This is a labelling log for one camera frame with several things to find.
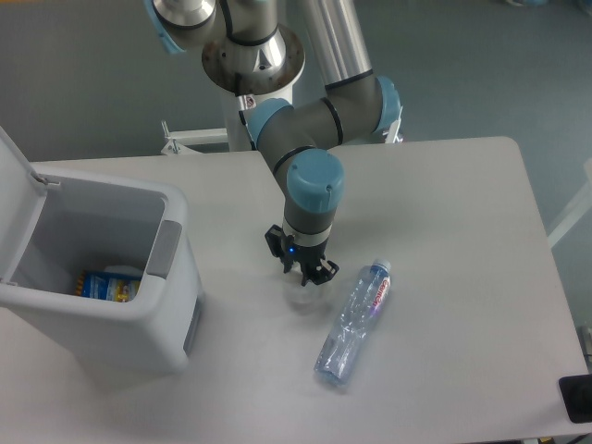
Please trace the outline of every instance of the bottle label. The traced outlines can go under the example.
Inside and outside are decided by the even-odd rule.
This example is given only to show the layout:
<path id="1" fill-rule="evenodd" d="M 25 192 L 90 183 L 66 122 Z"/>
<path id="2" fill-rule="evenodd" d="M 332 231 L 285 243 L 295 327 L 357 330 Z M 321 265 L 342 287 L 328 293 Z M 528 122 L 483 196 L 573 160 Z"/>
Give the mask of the bottle label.
<path id="1" fill-rule="evenodd" d="M 380 308 L 382 307 L 383 303 L 387 299 L 387 295 L 389 294 L 390 289 L 390 277 L 385 277 L 382 279 L 380 286 L 378 287 L 378 291 L 376 292 L 376 296 L 372 301 L 372 306 L 370 307 L 371 315 L 377 315 L 380 312 Z"/>

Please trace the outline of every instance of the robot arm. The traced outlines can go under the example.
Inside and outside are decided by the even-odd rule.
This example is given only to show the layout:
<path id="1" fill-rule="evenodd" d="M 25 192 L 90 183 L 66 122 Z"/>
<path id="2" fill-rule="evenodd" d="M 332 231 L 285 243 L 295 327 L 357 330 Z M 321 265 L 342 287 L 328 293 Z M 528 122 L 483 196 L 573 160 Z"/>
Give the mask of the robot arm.
<path id="1" fill-rule="evenodd" d="M 226 32 L 220 47 L 232 51 L 221 53 L 220 64 L 227 66 L 227 85 L 221 85 L 206 68 L 210 78 L 230 91 L 234 79 L 234 93 L 239 96 L 258 94 L 257 88 L 264 88 L 267 80 L 286 77 L 290 61 L 285 46 L 283 53 L 278 50 L 285 43 L 278 31 L 276 1 L 154 0 L 154 8 L 164 19 L 158 5 L 192 4 L 196 10 L 206 3 L 213 5 L 212 12 L 198 28 L 192 25 L 191 38 L 179 37 L 188 29 L 179 27 L 181 20 L 173 27 L 168 23 L 167 29 L 178 44 L 203 43 Z M 392 82 L 373 73 L 353 0 L 301 3 L 327 96 L 299 108 L 283 99 L 268 99 L 245 111 L 242 119 L 286 197 L 282 226 L 273 226 L 265 234 L 270 251 L 285 273 L 299 263 L 302 284 L 310 280 L 318 285 L 339 270 L 326 259 L 325 248 L 344 187 L 343 167 L 326 150 L 387 128 L 398 118 L 401 104 Z M 224 27 L 218 9 L 225 18 Z M 204 57 L 211 54 L 207 49 Z M 269 63 L 274 53 L 275 61 Z"/>

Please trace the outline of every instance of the bottle cap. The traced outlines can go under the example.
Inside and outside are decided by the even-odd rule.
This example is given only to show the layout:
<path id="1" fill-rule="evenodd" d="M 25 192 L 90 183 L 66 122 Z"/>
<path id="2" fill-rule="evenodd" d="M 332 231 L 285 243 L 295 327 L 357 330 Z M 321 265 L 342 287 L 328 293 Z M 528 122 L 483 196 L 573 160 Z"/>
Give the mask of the bottle cap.
<path id="1" fill-rule="evenodd" d="M 372 265 L 379 265 L 385 268 L 390 273 L 390 262 L 386 259 L 375 259 Z"/>

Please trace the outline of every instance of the white table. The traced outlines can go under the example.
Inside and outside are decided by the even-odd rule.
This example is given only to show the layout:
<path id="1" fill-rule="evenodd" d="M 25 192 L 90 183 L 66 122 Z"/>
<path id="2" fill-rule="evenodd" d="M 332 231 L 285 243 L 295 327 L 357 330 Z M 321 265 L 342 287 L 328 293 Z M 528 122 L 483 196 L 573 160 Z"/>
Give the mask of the white table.
<path id="1" fill-rule="evenodd" d="M 6 443 L 457 443 L 582 434 L 557 381 L 586 365 L 522 158 L 508 139 L 340 147 L 346 194 L 327 255 L 341 267 L 296 310 L 265 231 L 283 200 L 258 153 L 84 160 L 190 202 L 207 300 L 187 371 L 79 362 L 0 312 Z M 357 270 L 394 285 L 346 390 L 313 364 Z"/>

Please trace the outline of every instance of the metal pole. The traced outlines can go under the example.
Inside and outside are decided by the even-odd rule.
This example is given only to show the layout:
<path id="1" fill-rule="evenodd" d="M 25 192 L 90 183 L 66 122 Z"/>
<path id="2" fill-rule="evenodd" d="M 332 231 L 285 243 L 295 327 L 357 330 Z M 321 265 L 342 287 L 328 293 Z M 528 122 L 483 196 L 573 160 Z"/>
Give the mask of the metal pole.
<path id="1" fill-rule="evenodd" d="M 325 85 L 372 69 L 352 0 L 302 0 L 302 10 Z"/>

